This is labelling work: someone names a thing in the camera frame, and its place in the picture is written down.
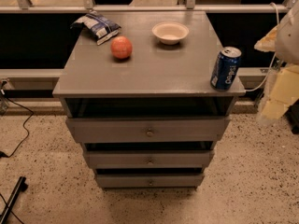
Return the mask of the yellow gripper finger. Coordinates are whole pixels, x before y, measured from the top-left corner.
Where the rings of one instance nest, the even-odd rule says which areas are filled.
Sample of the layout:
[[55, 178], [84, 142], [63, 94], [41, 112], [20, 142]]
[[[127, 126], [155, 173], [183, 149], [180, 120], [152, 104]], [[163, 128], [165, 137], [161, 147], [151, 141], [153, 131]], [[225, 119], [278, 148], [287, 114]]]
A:
[[265, 82], [263, 98], [258, 105], [257, 121], [271, 125], [299, 100], [299, 65], [287, 64], [279, 70], [271, 69]]
[[272, 28], [262, 39], [258, 40], [254, 45], [254, 48], [258, 51], [269, 52], [276, 50], [278, 28], [275, 26]]

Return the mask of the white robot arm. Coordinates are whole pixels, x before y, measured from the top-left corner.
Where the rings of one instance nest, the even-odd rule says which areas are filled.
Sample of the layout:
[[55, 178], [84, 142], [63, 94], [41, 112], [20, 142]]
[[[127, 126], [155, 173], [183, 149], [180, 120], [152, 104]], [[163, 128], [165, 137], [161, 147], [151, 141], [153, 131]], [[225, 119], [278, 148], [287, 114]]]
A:
[[279, 60], [286, 63], [278, 71], [270, 69], [263, 98], [258, 105], [257, 121], [270, 125], [299, 100], [299, 2], [277, 26], [257, 41], [254, 48], [263, 52], [273, 51]]

